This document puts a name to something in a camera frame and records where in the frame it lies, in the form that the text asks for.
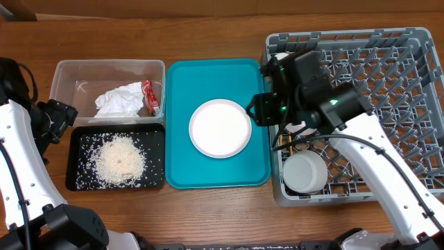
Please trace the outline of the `pink bowl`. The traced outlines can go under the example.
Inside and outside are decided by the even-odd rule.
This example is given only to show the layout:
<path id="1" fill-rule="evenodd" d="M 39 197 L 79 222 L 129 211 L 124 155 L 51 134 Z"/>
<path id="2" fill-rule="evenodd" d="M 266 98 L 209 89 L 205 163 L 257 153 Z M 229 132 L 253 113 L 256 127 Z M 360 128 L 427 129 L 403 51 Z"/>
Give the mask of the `pink bowl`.
<path id="1" fill-rule="evenodd" d="M 301 124 L 287 124 L 285 129 L 292 135 L 312 135 L 316 134 L 317 130 L 314 128 L 309 128 L 306 126 L 306 123 L 302 122 Z"/>

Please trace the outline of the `white cup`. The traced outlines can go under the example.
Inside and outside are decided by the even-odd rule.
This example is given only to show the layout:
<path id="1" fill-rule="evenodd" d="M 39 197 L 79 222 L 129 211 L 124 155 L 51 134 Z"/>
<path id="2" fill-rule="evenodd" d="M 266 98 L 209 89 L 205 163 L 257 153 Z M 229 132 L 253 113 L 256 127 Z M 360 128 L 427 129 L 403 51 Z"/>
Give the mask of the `white cup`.
<path id="1" fill-rule="evenodd" d="M 283 59 L 285 59 L 287 56 L 289 56 L 289 53 L 287 53 L 287 52 L 282 52 L 282 53 L 277 53 L 277 54 L 275 54 L 274 58 L 275 58 L 276 60 L 283 60 Z"/>

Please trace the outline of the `white plate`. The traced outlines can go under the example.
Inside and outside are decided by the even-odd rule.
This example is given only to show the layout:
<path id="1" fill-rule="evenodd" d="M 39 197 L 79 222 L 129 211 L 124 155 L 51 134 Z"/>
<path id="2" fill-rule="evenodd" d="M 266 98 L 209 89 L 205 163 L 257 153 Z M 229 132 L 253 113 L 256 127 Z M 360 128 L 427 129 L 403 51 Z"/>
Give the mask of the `white plate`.
<path id="1" fill-rule="evenodd" d="M 189 121 L 192 144 L 210 158 L 237 155 L 249 143 L 252 132 L 252 124 L 244 108 L 228 99 L 203 103 Z"/>

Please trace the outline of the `grey bowl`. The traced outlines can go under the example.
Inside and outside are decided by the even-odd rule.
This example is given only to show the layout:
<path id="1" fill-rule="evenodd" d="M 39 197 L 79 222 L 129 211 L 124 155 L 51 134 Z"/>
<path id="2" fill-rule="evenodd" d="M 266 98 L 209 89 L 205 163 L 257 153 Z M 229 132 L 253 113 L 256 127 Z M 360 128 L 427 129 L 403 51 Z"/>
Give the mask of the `grey bowl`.
<path id="1" fill-rule="evenodd" d="M 284 161 L 282 178 L 292 191 L 311 194 L 323 189 L 328 170 L 325 161 L 313 151 L 299 151 Z"/>

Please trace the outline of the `white rice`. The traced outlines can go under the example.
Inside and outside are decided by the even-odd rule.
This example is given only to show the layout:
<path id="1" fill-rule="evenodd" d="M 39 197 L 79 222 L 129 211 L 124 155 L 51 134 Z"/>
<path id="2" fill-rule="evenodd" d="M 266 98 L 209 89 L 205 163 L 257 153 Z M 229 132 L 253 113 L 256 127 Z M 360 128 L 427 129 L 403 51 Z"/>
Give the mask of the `white rice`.
<path id="1" fill-rule="evenodd" d="M 82 135 L 76 166 L 75 190 L 160 187 L 164 182 L 163 133 Z"/>

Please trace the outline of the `white napkin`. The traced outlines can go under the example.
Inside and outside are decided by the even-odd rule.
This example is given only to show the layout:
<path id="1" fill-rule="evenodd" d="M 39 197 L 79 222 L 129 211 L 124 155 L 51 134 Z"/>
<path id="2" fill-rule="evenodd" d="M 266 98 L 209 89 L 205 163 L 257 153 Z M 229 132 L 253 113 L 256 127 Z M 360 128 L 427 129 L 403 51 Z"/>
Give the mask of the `white napkin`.
<path id="1" fill-rule="evenodd" d="M 96 99 L 98 112 L 94 118 L 139 117 L 138 112 L 144 106 L 143 99 L 141 82 L 109 90 Z"/>

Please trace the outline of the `red sauce packet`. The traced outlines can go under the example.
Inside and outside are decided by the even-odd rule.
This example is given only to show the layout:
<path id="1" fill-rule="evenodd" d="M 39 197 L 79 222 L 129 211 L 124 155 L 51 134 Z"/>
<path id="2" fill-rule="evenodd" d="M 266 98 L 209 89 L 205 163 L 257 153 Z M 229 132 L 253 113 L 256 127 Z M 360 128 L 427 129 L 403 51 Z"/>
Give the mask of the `red sauce packet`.
<path id="1" fill-rule="evenodd" d="M 146 109 L 152 116 L 160 114 L 160 101 L 155 95 L 155 89 L 161 90 L 162 84 L 158 81 L 146 80 L 141 84 Z"/>

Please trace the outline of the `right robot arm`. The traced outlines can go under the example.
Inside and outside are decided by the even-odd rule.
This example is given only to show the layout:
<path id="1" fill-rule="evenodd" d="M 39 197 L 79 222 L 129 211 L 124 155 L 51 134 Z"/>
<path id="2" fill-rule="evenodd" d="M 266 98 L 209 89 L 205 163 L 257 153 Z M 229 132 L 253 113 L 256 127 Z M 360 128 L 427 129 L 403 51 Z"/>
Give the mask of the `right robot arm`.
<path id="1" fill-rule="evenodd" d="M 254 95 L 246 113 L 258 126 L 305 123 L 351 163 L 394 229 L 378 249 L 443 248 L 443 203 L 405 163 L 353 84 L 332 86 L 309 49 L 278 53 L 259 70 L 270 78 L 271 90 Z"/>

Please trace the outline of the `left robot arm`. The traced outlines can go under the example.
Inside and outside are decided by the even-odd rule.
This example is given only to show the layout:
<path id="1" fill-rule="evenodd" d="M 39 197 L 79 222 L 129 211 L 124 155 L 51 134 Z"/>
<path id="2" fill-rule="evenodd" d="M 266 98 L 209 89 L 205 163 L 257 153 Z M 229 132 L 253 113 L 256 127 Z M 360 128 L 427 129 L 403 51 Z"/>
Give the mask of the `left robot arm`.
<path id="1" fill-rule="evenodd" d="M 22 74 L 27 66 L 1 59 L 1 197 L 8 233 L 2 249 L 147 249 L 134 233 L 109 231 L 88 208 L 67 203 L 43 154 L 57 144 L 77 110 L 37 100 Z"/>

